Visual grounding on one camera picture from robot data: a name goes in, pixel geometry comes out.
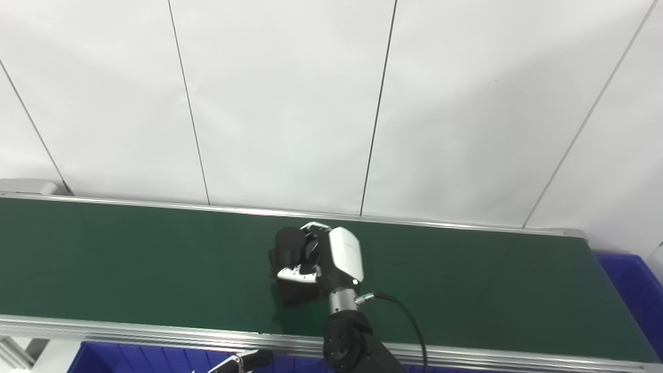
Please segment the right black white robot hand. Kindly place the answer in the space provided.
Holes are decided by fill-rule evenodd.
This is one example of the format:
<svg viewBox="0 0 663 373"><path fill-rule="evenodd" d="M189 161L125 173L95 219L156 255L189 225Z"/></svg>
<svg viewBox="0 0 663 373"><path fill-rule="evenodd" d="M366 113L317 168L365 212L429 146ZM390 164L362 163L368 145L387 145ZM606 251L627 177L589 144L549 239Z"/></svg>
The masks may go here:
<svg viewBox="0 0 663 373"><path fill-rule="evenodd" d="M341 226L312 221L280 229L268 257L279 283L313 285L324 294L358 291L364 279L358 238Z"/></svg>

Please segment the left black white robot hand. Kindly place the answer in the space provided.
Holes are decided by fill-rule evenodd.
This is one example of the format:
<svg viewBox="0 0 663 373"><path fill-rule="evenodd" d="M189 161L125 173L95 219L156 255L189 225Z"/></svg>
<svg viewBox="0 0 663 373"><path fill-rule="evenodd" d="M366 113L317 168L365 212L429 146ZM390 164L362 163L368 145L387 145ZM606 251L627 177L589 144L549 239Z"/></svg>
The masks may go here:
<svg viewBox="0 0 663 373"><path fill-rule="evenodd" d="M273 361L274 352L270 350L246 350L231 354L208 372L252 372L256 368L269 366Z"/></svg>

